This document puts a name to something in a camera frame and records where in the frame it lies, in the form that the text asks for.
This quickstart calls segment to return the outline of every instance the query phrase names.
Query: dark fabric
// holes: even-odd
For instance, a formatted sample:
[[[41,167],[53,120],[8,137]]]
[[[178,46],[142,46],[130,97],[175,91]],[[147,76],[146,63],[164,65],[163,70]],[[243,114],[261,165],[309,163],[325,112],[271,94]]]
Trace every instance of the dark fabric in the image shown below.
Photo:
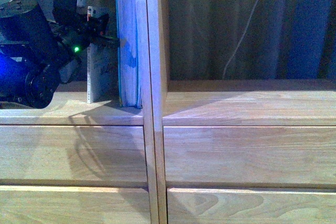
[[[221,79],[255,0],[169,1],[171,79]],[[260,0],[226,79],[336,76],[332,10],[332,0]]]

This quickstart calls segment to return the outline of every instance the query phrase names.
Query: robotic arm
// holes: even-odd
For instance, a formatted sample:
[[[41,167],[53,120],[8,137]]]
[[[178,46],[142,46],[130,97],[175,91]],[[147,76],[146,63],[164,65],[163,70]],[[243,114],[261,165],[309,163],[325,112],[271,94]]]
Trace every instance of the robotic arm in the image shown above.
[[[103,35],[109,16],[88,19],[76,12],[83,6],[54,0],[55,22],[48,22],[36,1],[0,5],[0,103],[45,108],[61,84],[60,69],[73,60],[80,65],[78,53],[90,43],[119,46]]]

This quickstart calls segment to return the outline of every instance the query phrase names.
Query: wood grain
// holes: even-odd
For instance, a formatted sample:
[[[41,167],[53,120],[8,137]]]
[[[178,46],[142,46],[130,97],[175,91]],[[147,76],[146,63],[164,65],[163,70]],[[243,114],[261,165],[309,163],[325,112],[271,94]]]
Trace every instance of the wood grain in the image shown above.
[[[336,222],[336,193],[171,188],[167,198],[170,224]]]
[[[164,127],[170,186],[336,185],[336,127]]]
[[[147,186],[142,127],[1,126],[2,184]]]
[[[169,81],[168,0],[147,0],[153,124],[160,223],[167,223],[162,116]]]
[[[147,0],[135,0],[137,11],[138,54],[141,67],[143,103],[143,128],[146,151],[148,190],[151,206],[151,223],[159,224],[158,189],[156,182],[156,160],[153,127],[153,103],[148,39]]]
[[[150,224],[143,189],[0,186],[0,222]]]
[[[336,88],[324,80],[171,82],[163,125],[336,125]]]
[[[141,110],[115,101],[88,104],[86,92],[56,92],[45,109],[0,109],[0,125],[142,125]]]

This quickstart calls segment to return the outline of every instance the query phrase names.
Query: drawer front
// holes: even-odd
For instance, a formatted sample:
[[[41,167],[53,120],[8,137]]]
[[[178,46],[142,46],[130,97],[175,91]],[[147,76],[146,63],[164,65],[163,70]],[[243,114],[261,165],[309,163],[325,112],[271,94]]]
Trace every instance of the drawer front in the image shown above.
[[[167,200],[169,224],[336,223],[336,193],[171,188]]]
[[[3,184],[146,186],[143,128],[0,126]]]
[[[336,184],[336,127],[165,127],[169,186]]]
[[[0,186],[0,223],[150,224],[143,189]]]

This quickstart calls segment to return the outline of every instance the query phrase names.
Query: book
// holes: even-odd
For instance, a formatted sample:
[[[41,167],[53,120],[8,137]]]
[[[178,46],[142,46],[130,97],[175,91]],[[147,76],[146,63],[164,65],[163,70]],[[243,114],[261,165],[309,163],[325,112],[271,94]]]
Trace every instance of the book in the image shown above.
[[[119,96],[122,106],[141,108],[135,0],[115,0],[117,10]]]
[[[88,18],[99,18],[104,14],[110,15],[110,22],[105,35],[115,36],[116,21],[106,7],[88,6]],[[90,44],[87,48],[87,102],[112,100],[118,96],[118,50]]]

